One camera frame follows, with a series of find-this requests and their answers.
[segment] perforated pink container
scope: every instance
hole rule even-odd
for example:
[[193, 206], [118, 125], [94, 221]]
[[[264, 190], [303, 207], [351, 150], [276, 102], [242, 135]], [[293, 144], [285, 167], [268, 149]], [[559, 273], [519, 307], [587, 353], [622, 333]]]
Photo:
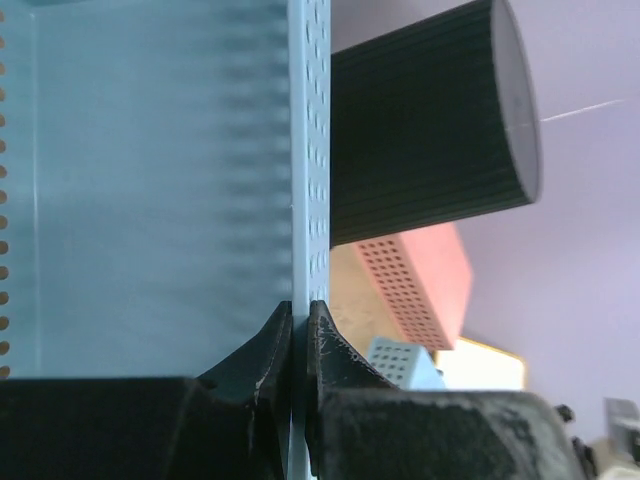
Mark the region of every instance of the perforated pink container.
[[406, 340], [429, 350], [452, 349], [472, 284], [455, 224], [356, 242], [354, 248]]

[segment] black trash can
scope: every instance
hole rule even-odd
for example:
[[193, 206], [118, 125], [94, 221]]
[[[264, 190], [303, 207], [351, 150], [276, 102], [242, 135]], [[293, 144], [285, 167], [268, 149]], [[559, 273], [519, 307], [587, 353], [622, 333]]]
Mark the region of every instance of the black trash can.
[[331, 244], [536, 201], [539, 125], [505, 0], [478, 0], [331, 61]]

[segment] light blue plastic bin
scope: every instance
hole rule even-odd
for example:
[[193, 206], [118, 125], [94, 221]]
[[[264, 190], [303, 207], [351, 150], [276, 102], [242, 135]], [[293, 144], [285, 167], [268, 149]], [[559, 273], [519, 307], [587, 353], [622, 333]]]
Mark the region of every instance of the light blue plastic bin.
[[326, 297], [327, 4], [0, 11], [10, 378], [197, 375]]

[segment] ribbed black container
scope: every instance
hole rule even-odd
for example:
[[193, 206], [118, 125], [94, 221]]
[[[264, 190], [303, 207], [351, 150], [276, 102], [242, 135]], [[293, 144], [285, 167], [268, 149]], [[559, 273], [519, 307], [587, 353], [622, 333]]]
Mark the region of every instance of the ribbed black container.
[[537, 199], [537, 115], [504, 1], [338, 52], [331, 68], [332, 246]]

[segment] black cylinder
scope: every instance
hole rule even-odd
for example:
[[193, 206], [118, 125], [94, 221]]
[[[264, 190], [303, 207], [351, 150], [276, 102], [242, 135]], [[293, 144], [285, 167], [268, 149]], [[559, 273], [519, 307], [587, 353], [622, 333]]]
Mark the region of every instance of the black cylinder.
[[504, 0], [335, 53], [331, 68], [332, 246], [537, 199], [538, 118]]

